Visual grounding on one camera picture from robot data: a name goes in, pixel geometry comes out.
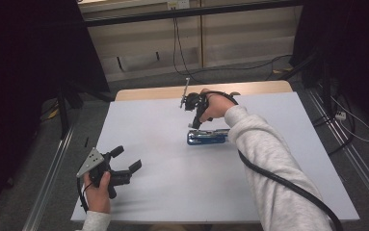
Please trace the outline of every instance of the white tabletop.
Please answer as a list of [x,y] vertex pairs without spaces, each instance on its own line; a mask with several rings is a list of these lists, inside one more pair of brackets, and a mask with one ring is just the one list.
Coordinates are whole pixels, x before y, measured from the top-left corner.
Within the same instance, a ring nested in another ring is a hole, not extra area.
[[[243,95],[236,100],[250,114],[264,116],[285,137],[302,170],[340,219],[358,219],[297,94]],[[106,153],[124,146],[124,153],[111,162],[113,170],[127,169],[139,159],[143,163],[129,185],[116,187],[112,220],[259,222],[236,146],[229,142],[188,145],[187,125],[195,112],[179,109],[179,102],[177,98],[111,103],[97,149]],[[222,118],[200,127],[222,128],[227,128]],[[85,217],[77,201],[71,219]]]

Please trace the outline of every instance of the human hand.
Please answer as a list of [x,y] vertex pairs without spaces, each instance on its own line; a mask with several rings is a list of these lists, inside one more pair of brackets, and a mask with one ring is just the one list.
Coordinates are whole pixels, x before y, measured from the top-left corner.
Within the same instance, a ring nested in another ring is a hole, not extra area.
[[[209,89],[203,89],[201,93],[210,91]],[[229,99],[216,93],[209,93],[206,95],[208,100],[208,108],[204,114],[199,118],[200,122],[205,122],[208,118],[219,118],[225,116],[228,109],[235,106]]]
[[100,179],[99,188],[91,185],[89,173],[84,175],[86,197],[88,199],[89,210],[98,213],[110,214],[110,199],[108,186],[110,182],[110,172],[105,171]]

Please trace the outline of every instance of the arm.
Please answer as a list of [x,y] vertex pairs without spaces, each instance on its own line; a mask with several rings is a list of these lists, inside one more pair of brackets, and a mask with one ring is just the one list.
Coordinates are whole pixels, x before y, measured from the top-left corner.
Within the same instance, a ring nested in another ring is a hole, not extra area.
[[[300,170],[283,137],[259,115],[220,95],[209,97],[208,117],[224,116],[231,127],[228,137],[254,164],[265,168],[321,198],[314,184]],[[326,215],[311,202],[246,167],[250,190],[265,230],[331,230]]]
[[86,196],[89,204],[89,211],[82,228],[82,231],[101,231],[106,230],[110,223],[110,200],[108,193],[108,185],[110,181],[110,173],[106,171],[100,180],[99,188],[91,185],[89,174],[84,175]]

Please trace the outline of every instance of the black curtain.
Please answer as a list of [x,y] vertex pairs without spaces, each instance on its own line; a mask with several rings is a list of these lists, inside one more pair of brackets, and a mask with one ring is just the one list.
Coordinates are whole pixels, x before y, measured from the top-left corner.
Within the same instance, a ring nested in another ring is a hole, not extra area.
[[323,62],[330,77],[369,116],[369,1],[309,1],[303,6],[290,64],[296,66],[310,54],[319,59],[303,70],[303,83],[313,87],[323,76]]
[[109,90],[87,28],[55,26],[82,20],[75,0],[0,0],[0,192],[63,80]]

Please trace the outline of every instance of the light gray sweatshirt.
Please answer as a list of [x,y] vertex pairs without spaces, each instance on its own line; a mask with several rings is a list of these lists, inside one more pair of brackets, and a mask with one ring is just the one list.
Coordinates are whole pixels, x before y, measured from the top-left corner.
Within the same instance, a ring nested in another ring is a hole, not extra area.
[[[275,173],[321,198],[315,185],[300,170],[283,137],[259,115],[242,106],[225,114],[231,127],[228,138],[255,165]],[[326,215],[311,202],[246,167],[250,191],[264,230],[331,230]],[[88,212],[83,231],[106,230],[110,215]]]

